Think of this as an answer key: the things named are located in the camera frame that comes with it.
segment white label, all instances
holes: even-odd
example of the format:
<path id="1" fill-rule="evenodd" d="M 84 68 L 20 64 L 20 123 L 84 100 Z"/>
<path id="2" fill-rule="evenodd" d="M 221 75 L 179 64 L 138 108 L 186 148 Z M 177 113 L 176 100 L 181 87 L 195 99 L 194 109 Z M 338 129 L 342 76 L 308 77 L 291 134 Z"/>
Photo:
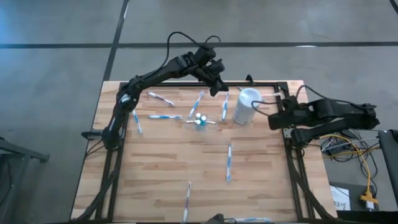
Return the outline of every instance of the white label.
<path id="1" fill-rule="evenodd" d="M 330 191 L 337 211 L 351 210 L 349 207 L 349 190 L 330 186 Z"/>

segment concrete floor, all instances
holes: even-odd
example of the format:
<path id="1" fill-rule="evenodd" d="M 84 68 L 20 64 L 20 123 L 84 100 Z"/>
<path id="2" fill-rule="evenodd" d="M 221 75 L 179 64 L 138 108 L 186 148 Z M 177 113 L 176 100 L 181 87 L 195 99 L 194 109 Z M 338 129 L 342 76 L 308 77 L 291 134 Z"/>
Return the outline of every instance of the concrete floor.
<path id="1" fill-rule="evenodd" d="M 111 43 L 123 0 L 5 0 L 0 44 Z M 397 41 L 398 15 L 388 0 L 130 0 L 120 42 L 165 42 L 176 30 L 198 41 Z M 173 37 L 172 42 L 186 42 Z M 170 56 L 191 49 L 172 49 Z M 17 223 L 67 221 L 110 49 L 0 49 L 0 136 L 51 154 L 32 162 Z M 377 105 L 377 129 L 397 129 L 398 47 L 218 48 L 225 80 L 302 79 L 324 95 Z M 110 80 L 159 66 L 165 49 L 119 49 Z M 310 100 L 316 97 L 310 94 Z M 366 132 L 365 136 L 374 136 Z M 375 152 L 381 210 L 397 210 L 381 152 Z M 366 184 L 358 161 L 325 161 L 334 182 Z"/>

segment white cup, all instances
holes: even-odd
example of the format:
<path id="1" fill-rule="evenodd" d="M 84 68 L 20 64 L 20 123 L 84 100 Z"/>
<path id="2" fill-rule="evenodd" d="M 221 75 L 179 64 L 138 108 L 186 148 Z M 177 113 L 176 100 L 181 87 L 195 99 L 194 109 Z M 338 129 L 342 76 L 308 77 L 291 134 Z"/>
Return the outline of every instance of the white cup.
<path id="1" fill-rule="evenodd" d="M 253 88 L 245 88 L 239 94 L 238 102 L 236 103 L 233 119 L 238 124 L 249 124 L 256 112 L 251 106 L 253 101 L 262 101 L 261 94 Z M 259 107 L 259 103 L 253 103 L 255 108 Z"/>

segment gray floor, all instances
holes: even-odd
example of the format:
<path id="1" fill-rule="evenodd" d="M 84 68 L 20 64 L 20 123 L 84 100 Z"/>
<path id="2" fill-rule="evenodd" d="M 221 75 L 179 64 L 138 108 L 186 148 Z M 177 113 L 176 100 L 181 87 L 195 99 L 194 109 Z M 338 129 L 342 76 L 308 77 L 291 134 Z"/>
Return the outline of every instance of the gray floor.
<path id="1" fill-rule="evenodd" d="M 0 2 L 0 44 L 111 43 L 123 0 Z M 120 42 L 165 42 L 176 30 L 203 41 L 397 41 L 388 0 L 130 1 Z M 173 37 L 172 42 L 186 42 Z M 172 49 L 175 56 L 191 49 Z M 68 220 L 110 49 L 0 49 L 0 136 L 51 154 L 32 162 L 18 222 Z M 398 47 L 218 48 L 225 80 L 303 79 L 332 98 L 377 105 L 377 129 L 397 129 Z M 159 66 L 165 49 L 119 49 L 111 80 Z M 374 136 L 366 132 L 365 136 Z M 375 152 L 381 210 L 397 210 L 381 152 Z M 325 161 L 331 181 L 366 184 L 358 161 Z"/>

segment wooden table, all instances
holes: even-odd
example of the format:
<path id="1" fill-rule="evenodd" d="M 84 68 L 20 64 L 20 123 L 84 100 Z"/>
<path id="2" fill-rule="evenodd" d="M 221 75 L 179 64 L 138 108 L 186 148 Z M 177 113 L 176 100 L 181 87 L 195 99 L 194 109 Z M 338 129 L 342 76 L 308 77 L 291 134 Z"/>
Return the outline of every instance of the wooden table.
<path id="1" fill-rule="evenodd" d="M 294 94 L 303 81 L 288 81 Z M 119 82 L 104 82 L 93 127 L 104 128 L 111 117 Z M 262 94 L 270 87 L 256 87 Z M 281 131 L 271 131 L 267 118 L 256 113 L 253 122 L 241 126 L 232 114 L 239 90 L 229 90 L 228 113 L 219 130 L 197 133 L 183 128 L 182 121 L 148 119 L 148 114 L 188 114 L 205 87 L 153 87 L 149 90 L 175 103 L 149 97 L 143 91 L 136 112 L 143 134 L 137 132 L 130 116 L 114 209 L 116 222 L 182 221 L 188 181 L 192 181 L 189 222 L 202 222 L 216 213 L 225 217 L 269 217 L 272 221 L 296 221 L 290 177 Z M 221 114 L 225 94 L 214 98 L 208 91 L 198 112 Z M 303 88 L 299 101 L 307 101 Z M 266 113 L 275 105 L 261 105 Z M 226 182 L 228 144 L 233 145 L 232 181 Z M 106 151 L 88 156 L 72 212 L 79 216 L 98 193 Z M 336 217 L 328 177 L 317 147 L 305 150 L 305 167 L 310 188 L 326 210 Z M 300 194 L 304 212 L 305 201 Z"/>

